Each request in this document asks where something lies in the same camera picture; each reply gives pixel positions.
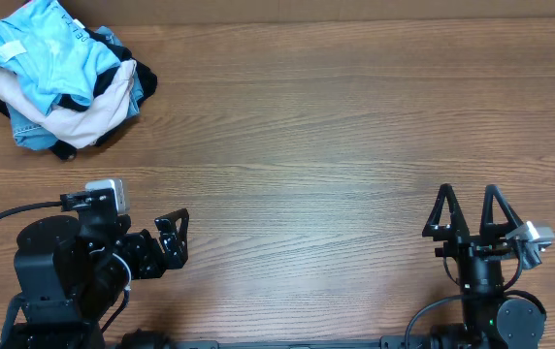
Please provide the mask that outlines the light blue printed t-shirt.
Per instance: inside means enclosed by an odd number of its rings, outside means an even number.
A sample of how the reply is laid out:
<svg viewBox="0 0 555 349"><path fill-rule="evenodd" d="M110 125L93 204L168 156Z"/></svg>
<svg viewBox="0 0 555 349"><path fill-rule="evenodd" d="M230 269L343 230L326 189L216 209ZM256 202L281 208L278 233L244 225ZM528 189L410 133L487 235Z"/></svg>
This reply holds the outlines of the light blue printed t-shirt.
<svg viewBox="0 0 555 349"><path fill-rule="evenodd" d="M62 94L90 106L97 75L119 65L57 1L29 1L0 19L0 67L16 74L23 94L43 114Z"/></svg>

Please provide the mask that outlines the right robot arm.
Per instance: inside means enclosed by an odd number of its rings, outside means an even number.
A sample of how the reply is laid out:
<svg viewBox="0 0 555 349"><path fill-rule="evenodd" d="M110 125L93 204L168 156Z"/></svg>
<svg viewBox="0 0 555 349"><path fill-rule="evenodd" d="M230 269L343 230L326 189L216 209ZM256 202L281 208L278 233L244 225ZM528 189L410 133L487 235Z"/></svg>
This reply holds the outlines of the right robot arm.
<svg viewBox="0 0 555 349"><path fill-rule="evenodd" d="M453 279L460 293L435 301L419 310L405 330L407 348L537 348L547 312L533 294L514 285L525 270L542 263L541 253L551 246L551 226L522 220L501 190L485 188L479 233L470 233L453 188L443 184L422 236L440 241L435 250L446 275L453 260ZM428 311L458 301L463 322L435 326L421 339L413 339L415 322Z"/></svg>

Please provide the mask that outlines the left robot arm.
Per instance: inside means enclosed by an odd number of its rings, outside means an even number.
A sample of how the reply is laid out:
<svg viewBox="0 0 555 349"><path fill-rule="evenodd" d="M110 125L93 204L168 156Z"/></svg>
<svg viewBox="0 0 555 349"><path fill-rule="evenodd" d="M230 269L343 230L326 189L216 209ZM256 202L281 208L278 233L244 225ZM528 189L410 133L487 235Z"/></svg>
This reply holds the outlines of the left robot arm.
<svg viewBox="0 0 555 349"><path fill-rule="evenodd" d="M132 281L159 278L188 259L188 211L154 223L158 238L130 233L129 216L113 208L87 208L24 228L14 258L21 291L9 305L1 347L105 347L102 318L129 300Z"/></svg>

